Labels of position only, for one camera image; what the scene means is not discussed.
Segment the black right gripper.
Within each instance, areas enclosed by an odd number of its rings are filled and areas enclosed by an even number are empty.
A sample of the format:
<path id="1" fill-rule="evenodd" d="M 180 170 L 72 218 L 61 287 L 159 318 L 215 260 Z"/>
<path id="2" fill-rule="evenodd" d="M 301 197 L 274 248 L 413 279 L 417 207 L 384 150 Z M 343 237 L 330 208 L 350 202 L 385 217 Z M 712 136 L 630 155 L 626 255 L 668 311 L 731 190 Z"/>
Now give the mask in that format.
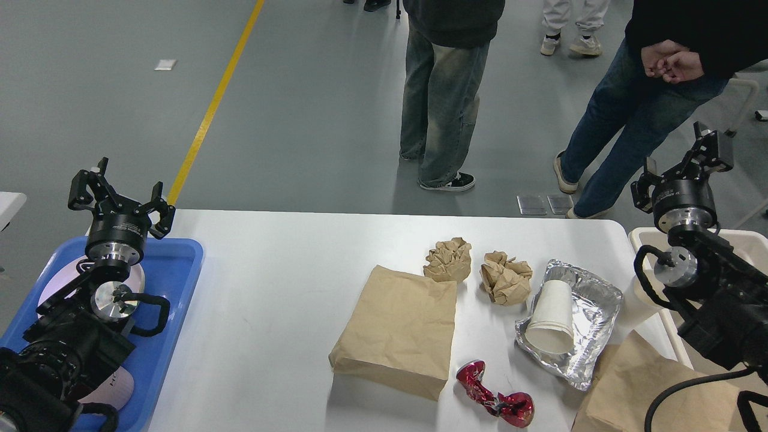
<path id="1" fill-rule="evenodd" d="M 714 172 L 733 169 L 733 143 L 730 135 L 710 130 L 701 121 L 693 125 L 696 140 L 680 163 L 661 176 L 653 158 L 644 160 L 643 172 L 630 185 L 634 207 L 650 214 L 655 227 L 667 233 L 680 225 L 711 229 L 718 223 L 713 192 L 707 180 Z M 650 193 L 651 186 L 656 186 Z"/>

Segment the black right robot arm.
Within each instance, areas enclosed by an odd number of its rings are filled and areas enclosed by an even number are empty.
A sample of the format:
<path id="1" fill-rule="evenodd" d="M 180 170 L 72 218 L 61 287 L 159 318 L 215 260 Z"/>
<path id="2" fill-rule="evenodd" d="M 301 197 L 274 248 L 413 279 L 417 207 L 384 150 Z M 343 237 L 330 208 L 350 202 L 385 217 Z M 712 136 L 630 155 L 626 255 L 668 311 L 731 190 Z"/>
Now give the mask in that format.
<path id="1" fill-rule="evenodd" d="M 679 164 L 659 175 L 647 158 L 631 184 L 635 207 L 653 214 L 669 243 L 665 251 L 641 246 L 634 270 L 653 303 L 680 314 L 677 334 L 726 372 L 662 391 L 645 414 L 645 431 L 661 403 L 677 391 L 751 374 L 766 380 L 767 278 L 719 235 L 708 183 L 710 174 L 733 168 L 731 139 L 699 121 L 694 131 L 696 140 Z"/>

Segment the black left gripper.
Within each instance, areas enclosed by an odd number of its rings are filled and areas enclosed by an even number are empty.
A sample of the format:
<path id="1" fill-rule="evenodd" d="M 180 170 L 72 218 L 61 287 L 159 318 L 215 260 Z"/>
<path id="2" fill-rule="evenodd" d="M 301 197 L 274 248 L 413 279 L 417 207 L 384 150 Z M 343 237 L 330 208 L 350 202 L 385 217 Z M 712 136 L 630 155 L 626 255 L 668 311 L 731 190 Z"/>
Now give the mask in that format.
<path id="1" fill-rule="evenodd" d="M 106 180 L 108 158 L 95 169 L 79 170 L 71 182 L 68 208 L 90 211 L 94 216 L 85 255 L 91 260 L 118 259 L 133 266 L 145 256 L 146 236 L 165 238 L 170 233 L 176 208 L 163 196 L 164 184 L 156 183 L 151 199 L 135 208 L 135 214 L 118 214 L 121 201 Z"/>

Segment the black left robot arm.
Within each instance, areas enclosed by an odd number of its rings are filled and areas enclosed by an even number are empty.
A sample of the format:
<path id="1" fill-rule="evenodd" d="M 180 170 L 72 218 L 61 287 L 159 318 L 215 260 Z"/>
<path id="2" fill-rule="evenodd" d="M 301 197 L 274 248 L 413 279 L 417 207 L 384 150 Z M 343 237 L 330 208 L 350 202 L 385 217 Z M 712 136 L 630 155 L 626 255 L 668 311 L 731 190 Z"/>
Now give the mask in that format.
<path id="1" fill-rule="evenodd" d="M 176 209 L 163 198 L 162 182 L 145 204 L 118 194 L 107 165 L 102 158 L 71 183 L 68 207 L 93 216 L 77 276 L 37 306 L 20 353 L 2 348 L 3 431 L 69 431 L 80 415 L 103 415 L 100 429 L 116 430 L 113 405 L 80 399 L 122 366 L 135 348 L 129 334 L 153 337 L 165 329 L 170 301 L 134 292 L 126 280 L 145 256 L 146 238 L 170 232 Z"/>

